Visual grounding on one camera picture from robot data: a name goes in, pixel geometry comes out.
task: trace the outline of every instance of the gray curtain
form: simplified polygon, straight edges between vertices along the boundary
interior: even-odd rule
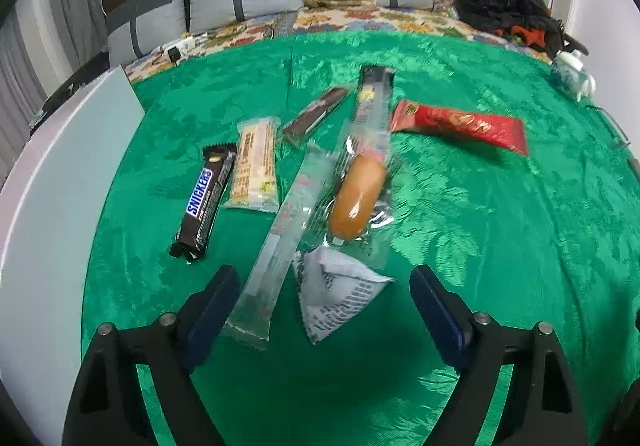
[[[0,186],[29,140],[29,122],[46,99],[14,8],[0,28]]]
[[[78,69],[107,41],[101,0],[49,0],[66,57]]]

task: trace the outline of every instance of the red wrapper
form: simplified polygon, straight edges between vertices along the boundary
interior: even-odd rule
[[[474,139],[529,155],[522,121],[509,116],[463,112],[400,100],[389,130]]]

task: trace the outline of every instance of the blue gripper pad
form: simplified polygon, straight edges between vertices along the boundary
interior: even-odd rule
[[[239,296],[238,273],[231,266],[222,266],[204,290],[191,295],[178,312],[178,361],[189,374],[207,360]]]
[[[471,311],[459,295],[444,289],[427,265],[411,272],[409,290],[442,361],[461,374],[467,366],[466,352],[473,338]]]

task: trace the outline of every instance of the green satin fabric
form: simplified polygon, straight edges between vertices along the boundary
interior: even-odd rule
[[[557,94],[549,66],[479,43],[405,33],[321,33],[190,60],[135,86],[146,116],[104,206],[88,266],[83,350],[96,326],[146,325],[177,310],[221,264],[246,278],[273,216],[220,209],[206,260],[167,253],[202,165],[200,149],[235,141],[236,123],[285,122],[363,64],[396,69],[394,102],[517,116],[530,158],[482,143],[395,134],[397,222],[389,285],[317,346],[303,330],[289,273],[267,352],[219,338],[194,384],[229,446],[414,446],[457,377],[434,349],[408,276],[430,264],[473,311],[505,325],[551,322],[578,381],[593,440],[640,368],[640,186],[595,110]],[[353,98],[316,139],[332,149]],[[284,197],[303,156],[278,146]],[[478,444],[491,444],[504,368]],[[161,445],[172,444],[148,372],[141,380]]]

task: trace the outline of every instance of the silver bolt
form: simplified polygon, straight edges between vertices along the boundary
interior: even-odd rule
[[[158,318],[162,327],[169,327],[169,325],[173,325],[177,319],[178,317],[175,315],[175,312],[165,312]]]
[[[550,323],[547,323],[546,321],[541,321],[538,324],[538,330],[543,334],[551,334],[554,331],[554,328],[551,327]]]
[[[489,325],[491,322],[491,316],[489,316],[486,312],[476,312],[474,314],[474,320],[480,325]]]
[[[107,336],[107,334],[109,334],[112,330],[113,325],[111,325],[109,322],[101,323],[100,325],[98,325],[98,334],[100,334],[100,336]]]

